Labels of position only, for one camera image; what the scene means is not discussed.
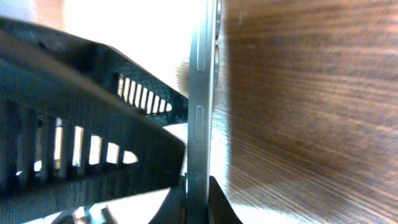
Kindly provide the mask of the turquoise screen smartphone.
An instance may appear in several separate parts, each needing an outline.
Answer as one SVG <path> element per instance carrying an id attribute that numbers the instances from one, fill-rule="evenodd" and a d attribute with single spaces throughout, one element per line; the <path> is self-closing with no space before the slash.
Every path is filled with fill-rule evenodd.
<path id="1" fill-rule="evenodd" d="M 193 2 L 188 84 L 186 222 L 208 223 L 213 92 L 218 82 L 221 0 Z"/>

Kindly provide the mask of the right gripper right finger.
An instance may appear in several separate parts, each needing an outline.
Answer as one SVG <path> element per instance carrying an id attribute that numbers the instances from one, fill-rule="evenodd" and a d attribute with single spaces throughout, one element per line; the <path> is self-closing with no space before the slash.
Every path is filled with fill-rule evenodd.
<path id="1" fill-rule="evenodd" d="M 188 121 L 188 98 L 108 45 L 5 17 L 1 30 L 78 70 L 159 126 Z"/>

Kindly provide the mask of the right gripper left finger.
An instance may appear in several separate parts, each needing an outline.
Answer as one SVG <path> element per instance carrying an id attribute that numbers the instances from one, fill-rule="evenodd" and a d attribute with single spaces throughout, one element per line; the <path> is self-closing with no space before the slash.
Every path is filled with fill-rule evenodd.
<path id="1" fill-rule="evenodd" d="M 162 127 L 175 115 L 125 101 L 121 77 L 185 101 L 105 45 L 1 41 L 1 198 L 114 199 L 178 184 L 185 146 Z"/>

